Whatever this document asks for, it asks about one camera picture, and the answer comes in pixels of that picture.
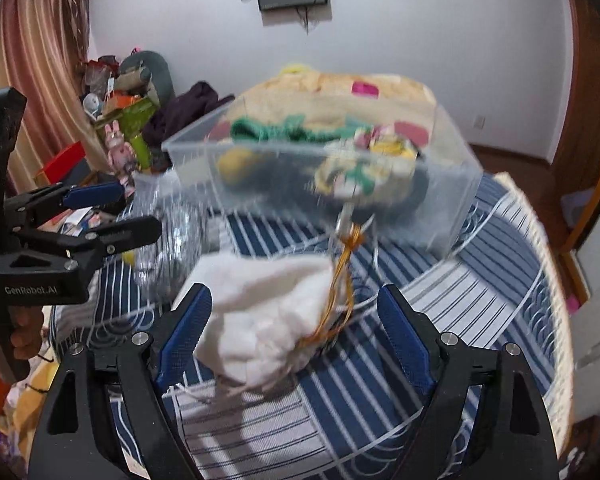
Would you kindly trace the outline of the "left hand on handle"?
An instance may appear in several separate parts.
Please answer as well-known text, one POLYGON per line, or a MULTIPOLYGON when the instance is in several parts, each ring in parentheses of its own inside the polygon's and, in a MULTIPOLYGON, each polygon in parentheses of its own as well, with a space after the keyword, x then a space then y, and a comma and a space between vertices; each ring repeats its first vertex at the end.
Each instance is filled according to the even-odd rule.
POLYGON ((44 314, 41 307, 15 307, 12 311, 14 332, 12 345, 14 357, 25 361, 32 359, 42 347, 44 314))

